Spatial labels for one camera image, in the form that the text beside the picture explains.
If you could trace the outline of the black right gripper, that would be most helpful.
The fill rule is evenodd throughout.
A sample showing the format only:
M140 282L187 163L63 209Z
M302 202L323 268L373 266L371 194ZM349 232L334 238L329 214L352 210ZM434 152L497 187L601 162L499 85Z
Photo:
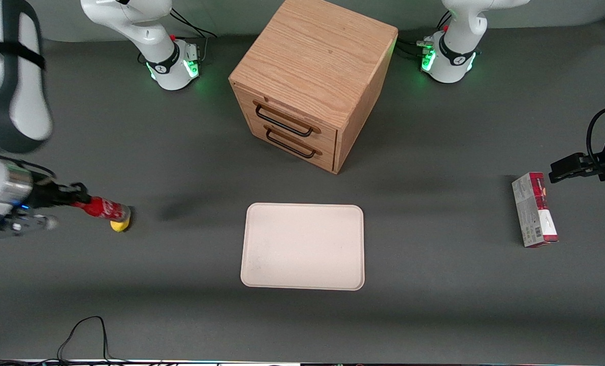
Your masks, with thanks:
M29 208L50 208L72 206L84 208L91 200L87 187L76 182L71 185L59 185L53 178L44 174L31 174L32 190L27 197Z

